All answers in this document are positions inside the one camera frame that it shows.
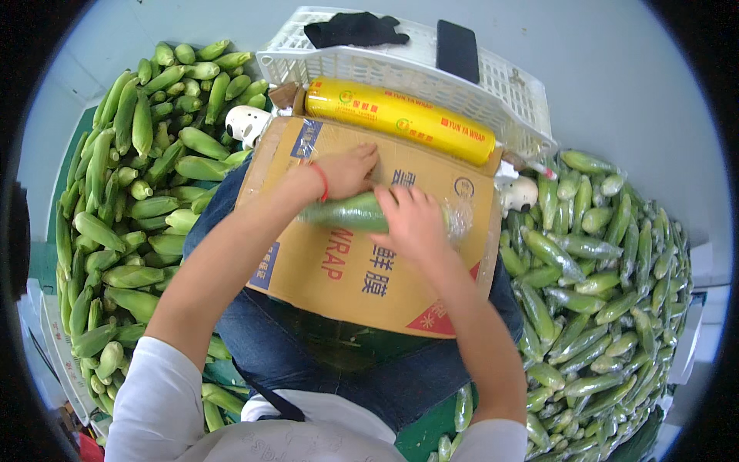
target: black smartphone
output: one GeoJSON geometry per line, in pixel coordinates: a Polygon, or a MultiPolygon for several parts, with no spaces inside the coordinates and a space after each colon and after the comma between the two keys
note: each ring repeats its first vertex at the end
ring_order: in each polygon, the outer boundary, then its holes
{"type": "Polygon", "coordinates": [[[480,66],[474,32],[440,19],[436,23],[436,67],[478,84],[480,66]]]}

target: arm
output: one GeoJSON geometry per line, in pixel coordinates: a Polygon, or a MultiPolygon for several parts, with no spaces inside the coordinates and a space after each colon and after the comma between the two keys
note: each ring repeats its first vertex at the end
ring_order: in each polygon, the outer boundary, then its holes
{"type": "Polygon", "coordinates": [[[525,424],[526,380],[516,345],[450,246],[438,203],[417,188],[395,187],[392,193],[395,199],[385,188],[375,190],[390,233],[372,240],[415,263],[441,298],[480,395],[472,421],[505,418],[525,424]]]}
{"type": "MultiPolygon", "coordinates": [[[[326,176],[329,197],[350,197],[371,186],[366,177],[377,162],[376,148],[362,144],[316,162],[326,176]]],[[[287,225],[323,193],[321,175],[299,166],[270,191],[231,212],[172,279],[146,335],[178,349],[202,372],[211,334],[223,311],[287,225]]]]}

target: pile of corn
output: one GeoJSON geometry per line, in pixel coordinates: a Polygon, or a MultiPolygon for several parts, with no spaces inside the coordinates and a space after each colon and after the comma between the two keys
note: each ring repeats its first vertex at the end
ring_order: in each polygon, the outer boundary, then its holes
{"type": "MultiPolygon", "coordinates": [[[[526,460],[604,461],[667,392],[691,300],[687,233],[613,164],[578,151],[547,162],[558,180],[539,175],[538,203],[510,211],[500,236],[524,316],[526,460]]],[[[429,462],[462,435],[443,435],[429,462]]]]}
{"type": "MultiPolygon", "coordinates": [[[[223,129],[228,111],[265,107],[267,82],[244,74],[252,53],[224,54],[229,44],[194,51],[160,42],[136,72],[123,71],[82,134],[56,206],[62,325],[90,396],[110,415],[132,350],[179,269],[185,235],[218,187],[191,183],[221,181],[249,154],[234,152],[223,129]]],[[[217,336],[208,354],[231,359],[217,336]]],[[[203,398],[210,429],[223,425],[214,406],[238,414],[243,405],[214,384],[203,385],[203,398]]]]}

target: yellow plastic wrap roll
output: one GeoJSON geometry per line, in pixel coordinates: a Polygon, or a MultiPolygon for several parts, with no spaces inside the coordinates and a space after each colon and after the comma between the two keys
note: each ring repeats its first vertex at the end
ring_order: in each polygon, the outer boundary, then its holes
{"type": "Polygon", "coordinates": [[[495,149],[491,129],[462,115],[390,89],[314,78],[305,95],[312,117],[353,123],[424,144],[476,166],[495,149]]]}

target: person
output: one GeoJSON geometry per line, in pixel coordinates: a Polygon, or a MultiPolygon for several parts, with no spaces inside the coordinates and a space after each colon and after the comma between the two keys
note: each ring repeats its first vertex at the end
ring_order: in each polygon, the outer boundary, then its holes
{"type": "Polygon", "coordinates": [[[375,187],[389,233],[370,238],[423,275],[456,340],[334,373],[310,356],[272,300],[244,287],[306,205],[326,190],[341,199],[371,188],[377,160],[374,144],[322,156],[236,210],[248,163],[225,178],[188,234],[185,262],[135,348],[115,400],[107,461],[404,461],[393,446],[397,433],[470,379],[479,405],[452,460],[524,460],[526,380],[514,343],[522,319],[508,275],[499,261],[492,307],[450,246],[433,197],[415,187],[375,187]],[[215,327],[259,392],[252,391],[241,423],[204,435],[201,374],[215,327]]]}

